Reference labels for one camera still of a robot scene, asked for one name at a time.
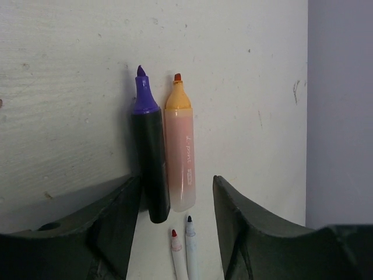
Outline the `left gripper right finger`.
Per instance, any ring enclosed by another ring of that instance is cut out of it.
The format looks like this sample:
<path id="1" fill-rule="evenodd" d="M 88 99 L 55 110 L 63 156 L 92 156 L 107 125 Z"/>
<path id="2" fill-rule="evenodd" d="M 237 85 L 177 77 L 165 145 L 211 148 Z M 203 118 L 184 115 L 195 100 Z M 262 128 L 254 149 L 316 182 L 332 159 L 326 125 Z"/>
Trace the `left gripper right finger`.
<path id="1" fill-rule="evenodd" d="M 372 279 L 372 225 L 313 230 L 287 221 L 213 178 L 225 279 Z"/>

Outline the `orange pink highlighter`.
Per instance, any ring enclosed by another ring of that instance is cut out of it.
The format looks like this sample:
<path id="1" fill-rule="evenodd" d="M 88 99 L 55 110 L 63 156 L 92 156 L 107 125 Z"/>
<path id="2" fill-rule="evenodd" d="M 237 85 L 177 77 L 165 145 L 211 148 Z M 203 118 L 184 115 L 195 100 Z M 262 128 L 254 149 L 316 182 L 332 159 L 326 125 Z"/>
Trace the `orange pink highlighter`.
<path id="1" fill-rule="evenodd" d="M 184 212 L 196 201 L 193 109 L 180 73 L 164 109 L 166 124 L 167 175 L 171 208 Z"/>

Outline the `blue pen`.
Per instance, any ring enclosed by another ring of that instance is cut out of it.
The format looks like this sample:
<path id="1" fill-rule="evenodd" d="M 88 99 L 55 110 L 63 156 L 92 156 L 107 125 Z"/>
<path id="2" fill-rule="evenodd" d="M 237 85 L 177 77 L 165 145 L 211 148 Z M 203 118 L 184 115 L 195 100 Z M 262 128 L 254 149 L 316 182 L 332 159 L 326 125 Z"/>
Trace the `blue pen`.
<path id="1" fill-rule="evenodd" d="M 199 279 L 198 252 L 196 244 L 196 232 L 191 215 L 188 215 L 185 225 L 185 245 L 188 278 L 190 280 Z"/>

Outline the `red pen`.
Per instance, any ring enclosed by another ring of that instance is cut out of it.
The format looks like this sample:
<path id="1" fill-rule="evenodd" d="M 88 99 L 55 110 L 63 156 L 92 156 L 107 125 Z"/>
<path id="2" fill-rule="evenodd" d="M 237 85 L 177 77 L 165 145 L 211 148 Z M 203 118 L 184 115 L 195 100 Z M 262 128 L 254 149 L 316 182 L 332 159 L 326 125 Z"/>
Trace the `red pen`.
<path id="1" fill-rule="evenodd" d="M 171 254 L 177 280 L 188 280 L 187 266 L 184 260 L 182 244 L 175 229 L 171 230 Z"/>

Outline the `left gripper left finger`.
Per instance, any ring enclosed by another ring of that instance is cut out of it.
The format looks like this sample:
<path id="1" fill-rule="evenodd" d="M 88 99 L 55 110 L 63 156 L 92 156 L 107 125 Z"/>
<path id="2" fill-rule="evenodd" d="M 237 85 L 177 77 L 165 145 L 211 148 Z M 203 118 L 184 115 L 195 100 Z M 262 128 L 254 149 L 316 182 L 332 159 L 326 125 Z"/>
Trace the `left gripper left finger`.
<path id="1" fill-rule="evenodd" d="M 1 279 L 125 279 L 138 218 L 139 177 L 37 230 L 1 235 Z"/>

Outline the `purple black highlighter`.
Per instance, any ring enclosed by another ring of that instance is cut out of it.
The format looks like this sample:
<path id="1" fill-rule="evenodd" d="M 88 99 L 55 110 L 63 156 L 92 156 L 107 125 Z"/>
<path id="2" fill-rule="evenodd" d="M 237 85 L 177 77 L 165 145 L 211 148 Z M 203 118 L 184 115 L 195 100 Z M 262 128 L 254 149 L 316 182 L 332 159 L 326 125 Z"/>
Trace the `purple black highlighter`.
<path id="1" fill-rule="evenodd" d="M 163 223 L 170 211 L 163 116 L 153 98 L 149 77 L 141 66 L 138 66 L 135 82 L 136 100 L 131 119 L 141 181 L 150 220 Z"/>

